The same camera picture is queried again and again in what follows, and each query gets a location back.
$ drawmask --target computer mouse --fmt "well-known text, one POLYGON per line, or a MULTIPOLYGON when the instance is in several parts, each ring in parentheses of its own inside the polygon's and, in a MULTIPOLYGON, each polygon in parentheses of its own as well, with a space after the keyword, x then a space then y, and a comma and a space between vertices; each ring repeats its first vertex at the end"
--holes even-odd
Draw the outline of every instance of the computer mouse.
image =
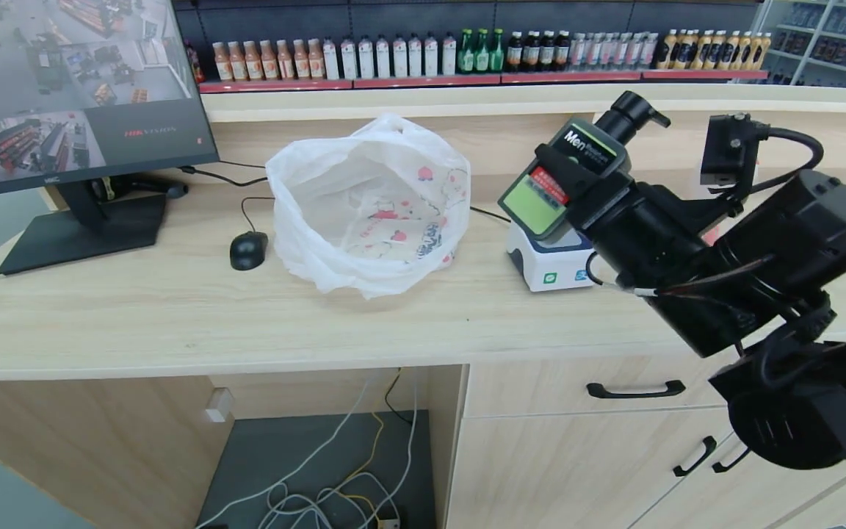
POLYGON ((234 270, 253 270, 266 259, 266 244, 270 241, 266 234, 248 231, 237 235, 231 242, 231 267, 234 270))

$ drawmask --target drawer handle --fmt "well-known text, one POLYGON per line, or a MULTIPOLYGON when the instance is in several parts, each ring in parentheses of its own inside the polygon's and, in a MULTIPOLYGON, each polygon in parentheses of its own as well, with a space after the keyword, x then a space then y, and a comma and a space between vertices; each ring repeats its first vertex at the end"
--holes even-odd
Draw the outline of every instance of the drawer handle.
POLYGON ((614 394, 614 392, 605 389, 605 386, 599 382, 592 382, 587 384, 587 391, 593 398, 661 398, 665 396, 680 395, 684 392, 684 382, 668 381, 665 382, 666 389, 664 392, 652 392, 651 394, 614 394))
POLYGON ((705 462, 707 458, 711 456, 711 454, 716 450, 716 439, 714 436, 705 436, 702 441, 704 443, 704 455, 698 459, 698 462, 694 463, 689 469, 682 469, 681 465, 674 467, 674 475, 678 476, 678 478, 684 478, 685 475, 689 475, 689 473, 694 472, 695 468, 698 468, 701 463, 705 462))
POLYGON ((749 449, 745 449, 745 450, 743 450, 742 454, 740 454, 739 458, 734 459, 731 464, 724 465, 723 463, 718 461, 718 462, 715 462, 714 465, 711 466, 711 468, 714 469, 714 472, 716 472, 716 473, 726 472, 729 469, 735 467, 737 463, 742 461, 742 459, 745 458, 748 455, 749 455, 749 449))

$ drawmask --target white plastic bag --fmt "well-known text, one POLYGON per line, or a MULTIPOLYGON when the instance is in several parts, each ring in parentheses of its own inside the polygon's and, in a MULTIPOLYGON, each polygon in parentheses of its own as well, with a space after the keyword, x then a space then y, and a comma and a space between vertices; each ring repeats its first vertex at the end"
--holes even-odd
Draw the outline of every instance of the white plastic bag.
POLYGON ((276 255, 322 292, 406 292, 452 262, 468 227, 468 160, 394 114, 349 137, 295 141, 266 172, 276 255))

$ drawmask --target counter top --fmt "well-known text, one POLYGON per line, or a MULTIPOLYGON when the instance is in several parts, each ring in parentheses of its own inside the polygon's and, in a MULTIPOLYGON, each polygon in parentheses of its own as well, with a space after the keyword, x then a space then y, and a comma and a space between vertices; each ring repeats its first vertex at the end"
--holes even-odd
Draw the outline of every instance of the counter top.
POLYGON ((633 90, 665 112, 797 111, 846 113, 846 88, 781 84, 539 84, 224 93, 201 96, 212 123, 368 120, 383 112, 404 118, 567 114, 607 110, 633 90))
MULTIPOLYGON (((239 201, 255 194, 195 185, 170 202, 155 247, 0 277, 0 379, 691 354, 631 295, 530 294, 504 252, 507 224, 476 213, 456 262, 396 297, 320 295, 272 251, 261 267, 236 272, 228 245, 248 229, 239 201)), ((273 237, 272 205, 247 208, 273 237)), ((829 292, 839 313, 831 335, 846 336, 846 276, 829 292)))

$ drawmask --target surveillance camera feed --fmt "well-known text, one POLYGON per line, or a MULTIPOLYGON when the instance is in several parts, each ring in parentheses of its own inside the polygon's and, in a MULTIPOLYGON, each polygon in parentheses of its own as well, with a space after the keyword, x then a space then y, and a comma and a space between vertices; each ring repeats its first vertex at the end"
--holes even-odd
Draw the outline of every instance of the surveillance camera feed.
POLYGON ((0 192, 215 153, 171 0, 0 0, 0 192))

